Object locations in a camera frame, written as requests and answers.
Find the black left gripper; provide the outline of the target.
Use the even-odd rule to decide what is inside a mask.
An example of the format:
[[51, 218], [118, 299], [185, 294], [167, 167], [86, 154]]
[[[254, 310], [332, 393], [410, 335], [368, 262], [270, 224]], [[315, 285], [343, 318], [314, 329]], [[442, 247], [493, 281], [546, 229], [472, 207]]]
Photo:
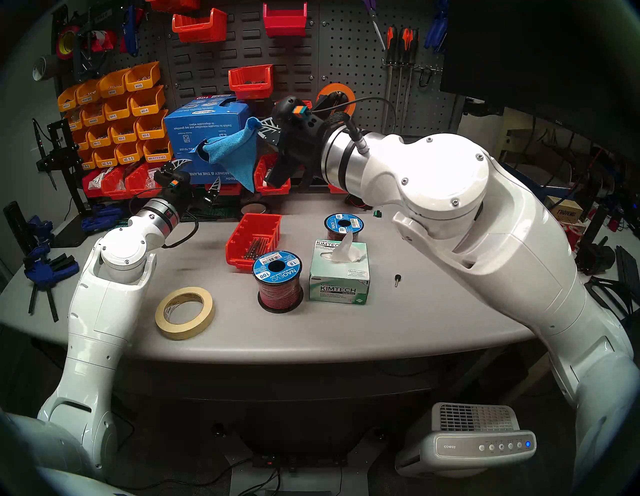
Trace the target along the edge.
[[188, 167], [193, 161], [191, 159], [173, 159], [170, 162], [170, 171], [175, 172], [175, 207], [180, 211], [187, 211], [190, 207], [205, 209], [210, 207], [211, 199], [217, 197], [222, 187], [220, 177], [209, 186], [208, 194], [202, 188], [191, 185], [190, 174], [181, 171]]

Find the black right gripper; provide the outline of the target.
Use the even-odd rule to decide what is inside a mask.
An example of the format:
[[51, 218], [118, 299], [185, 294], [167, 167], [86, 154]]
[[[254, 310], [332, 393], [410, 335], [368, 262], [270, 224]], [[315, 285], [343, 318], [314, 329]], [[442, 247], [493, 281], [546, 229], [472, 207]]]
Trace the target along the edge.
[[273, 118], [260, 120], [259, 133], [272, 147], [277, 147], [278, 155], [271, 171], [266, 175], [267, 185], [282, 187], [300, 168], [303, 175], [299, 190], [307, 190], [319, 171], [320, 153], [324, 143], [325, 128], [279, 127]]

